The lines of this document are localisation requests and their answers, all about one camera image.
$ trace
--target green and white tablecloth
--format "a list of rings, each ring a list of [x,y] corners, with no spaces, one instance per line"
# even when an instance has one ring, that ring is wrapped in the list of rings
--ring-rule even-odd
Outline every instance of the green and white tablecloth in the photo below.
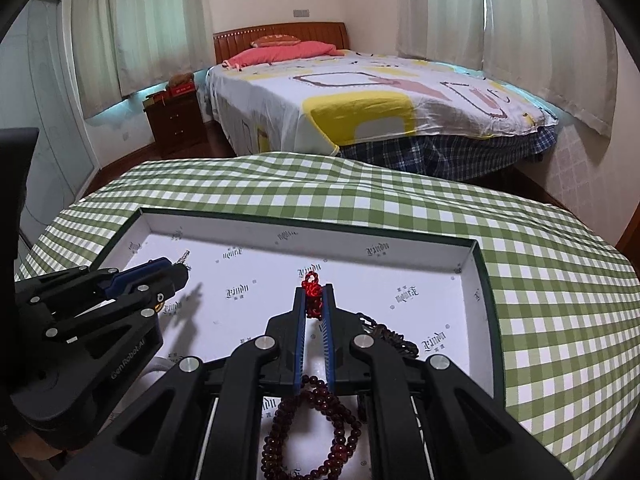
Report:
[[[576,478],[599,468],[638,402],[640,283],[553,206],[325,156],[147,162],[60,213],[18,277],[92,262],[141,206],[475,238],[500,320],[508,410]]]

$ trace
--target blue plaid fabric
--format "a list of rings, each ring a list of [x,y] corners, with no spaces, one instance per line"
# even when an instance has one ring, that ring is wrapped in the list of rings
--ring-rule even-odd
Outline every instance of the blue plaid fabric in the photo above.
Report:
[[[522,137],[471,139],[436,135],[361,142],[341,147],[339,156],[462,182],[501,170],[523,158],[535,158],[556,140],[555,126],[541,126],[537,132]]]

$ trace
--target wooden nightstand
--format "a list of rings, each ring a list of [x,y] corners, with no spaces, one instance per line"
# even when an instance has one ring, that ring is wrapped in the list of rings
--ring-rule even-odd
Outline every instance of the wooden nightstand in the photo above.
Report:
[[[152,104],[145,112],[161,155],[207,141],[195,91]]]

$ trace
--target red string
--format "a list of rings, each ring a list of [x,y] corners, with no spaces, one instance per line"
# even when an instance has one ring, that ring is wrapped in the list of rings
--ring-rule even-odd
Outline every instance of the red string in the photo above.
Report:
[[[322,286],[316,272],[308,272],[302,281],[306,292],[306,316],[322,319]]]

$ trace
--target gingham fabric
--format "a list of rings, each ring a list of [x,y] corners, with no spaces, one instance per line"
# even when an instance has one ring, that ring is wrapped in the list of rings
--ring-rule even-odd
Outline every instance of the gingham fabric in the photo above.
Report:
[[[90,263],[141,206],[474,238],[495,295],[508,411],[586,479],[636,406],[640,283],[563,210],[327,156],[147,162],[60,213],[21,276]]]
[[[340,156],[392,170],[463,182],[543,153],[558,140],[555,126],[523,137],[470,139],[462,136],[413,136],[359,142],[340,148]]]

